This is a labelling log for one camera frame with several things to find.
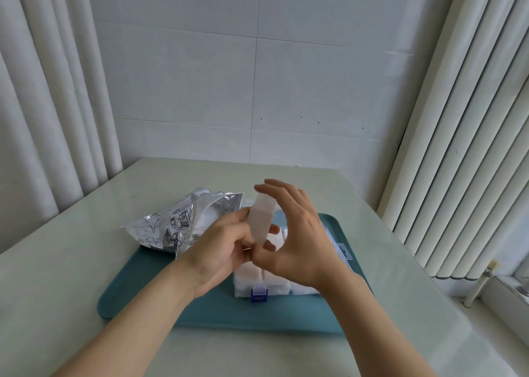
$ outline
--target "floor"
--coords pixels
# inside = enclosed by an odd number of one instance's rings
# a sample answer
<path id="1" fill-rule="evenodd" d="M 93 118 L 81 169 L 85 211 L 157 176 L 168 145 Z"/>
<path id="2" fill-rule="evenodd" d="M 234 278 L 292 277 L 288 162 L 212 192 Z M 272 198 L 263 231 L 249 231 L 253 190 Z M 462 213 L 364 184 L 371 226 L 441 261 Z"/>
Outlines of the floor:
<path id="1" fill-rule="evenodd" d="M 476 331 L 482 335 L 511 366 L 519 377 L 529 377 L 529 347 L 479 299 L 467 309 L 459 298 L 452 298 L 470 320 Z"/>

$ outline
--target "left hand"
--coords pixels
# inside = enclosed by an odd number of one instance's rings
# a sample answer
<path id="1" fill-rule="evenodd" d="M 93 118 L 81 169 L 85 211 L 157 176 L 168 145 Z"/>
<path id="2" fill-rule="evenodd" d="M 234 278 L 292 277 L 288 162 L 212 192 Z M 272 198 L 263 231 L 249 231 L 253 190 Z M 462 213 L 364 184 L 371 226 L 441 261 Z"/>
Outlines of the left hand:
<path id="1" fill-rule="evenodd" d="M 191 270 L 195 282 L 194 298 L 204 295 L 251 260 L 251 250 L 246 247 L 252 246 L 255 241 L 250 226 L 244 222 L 249 212 L 250 208 L 245 207 L 222 216 L 176 260 L 175 263 L 186 263 Z M 269 233 L 279 232 L 277 225 L 270 226 Z M 268 240 L 264 247 L 269 251 L 276 249 Z"/>

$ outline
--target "right hand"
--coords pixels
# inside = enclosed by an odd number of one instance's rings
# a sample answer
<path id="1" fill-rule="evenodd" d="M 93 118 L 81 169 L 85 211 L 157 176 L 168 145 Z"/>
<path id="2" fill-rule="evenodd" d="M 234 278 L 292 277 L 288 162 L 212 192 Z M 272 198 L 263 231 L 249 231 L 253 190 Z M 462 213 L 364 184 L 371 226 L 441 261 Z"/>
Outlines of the right hand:
<path id="1" fill-rule="evenodd" d="M 276 179 L 265 179 L 255 190 L 272 196 L 287 218 L 288 236 L 276 252 L 254 245 L 252 262 L 262 269 L 306 287 L 322 291 L 347 267 L 327 236 L 318 213 L 304 190 Z"/>

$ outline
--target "blue plastic latch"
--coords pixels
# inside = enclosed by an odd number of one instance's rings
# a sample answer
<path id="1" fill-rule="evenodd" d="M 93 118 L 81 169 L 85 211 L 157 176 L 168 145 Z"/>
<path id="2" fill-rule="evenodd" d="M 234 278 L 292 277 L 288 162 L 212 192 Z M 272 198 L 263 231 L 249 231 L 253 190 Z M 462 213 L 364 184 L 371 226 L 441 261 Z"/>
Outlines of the blue plastic latch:
<path id="1" fill-rule="evenodd" d="M 266 302 L 268 300 L 268 288 L 265 285 L 256 285 L 252 288 L 251 302 Z"/>

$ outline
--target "hand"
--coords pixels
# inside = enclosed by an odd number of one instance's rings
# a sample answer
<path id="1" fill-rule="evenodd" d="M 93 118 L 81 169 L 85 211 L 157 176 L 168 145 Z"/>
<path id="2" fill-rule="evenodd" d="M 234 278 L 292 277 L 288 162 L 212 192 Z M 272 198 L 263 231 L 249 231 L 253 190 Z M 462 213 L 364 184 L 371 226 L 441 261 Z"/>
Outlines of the hand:
<path id="1" fill-rule="evenodd" d="M 250 226 L 244 222 L 249 212 L 250 208 L 246 207 L 220 217 L 175 261 L 185 263 L 191 270 L 194 298 L 207 293 L 237 271 L 241 264 L 250 261 L 251 251 L 245 247 L 252 246 L 255 241 Z M 278 234 L 280 229 L 272 224 L 269 232 Z M 269 251 L 276 249 L 269 241 L 264 247 Z"/>
<path id="2" fill-rule="evenodd" d="M 304 190 L 294 185 L 265 179 L 255 190 L 272 196 L 285 212 L 288 236 L 275 253 L 266 247 L 252 247 L 252 261 L 272 274 L 318 291 L 336 270 L 346 267 L 328 238 L 318 213 Z"/>

